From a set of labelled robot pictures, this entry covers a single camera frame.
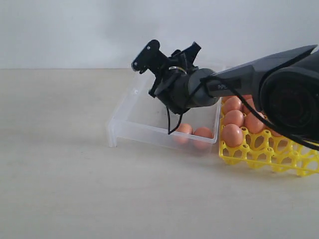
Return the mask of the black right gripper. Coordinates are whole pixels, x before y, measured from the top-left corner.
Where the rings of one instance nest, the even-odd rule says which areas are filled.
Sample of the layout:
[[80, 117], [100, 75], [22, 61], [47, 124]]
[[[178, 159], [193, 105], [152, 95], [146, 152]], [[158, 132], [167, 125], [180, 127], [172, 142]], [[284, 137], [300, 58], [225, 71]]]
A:
[[176, 50], [168, 57], [168, 63], [161, 72], [152, 72], [155, 81], [149, 95], [159, 99], [174, 114], [187, 111], [185, 103], [188, 98], [187, 84], [190, 75], [197, 69], [194, 61], [201, 47], [194, 41], [183, 51]]

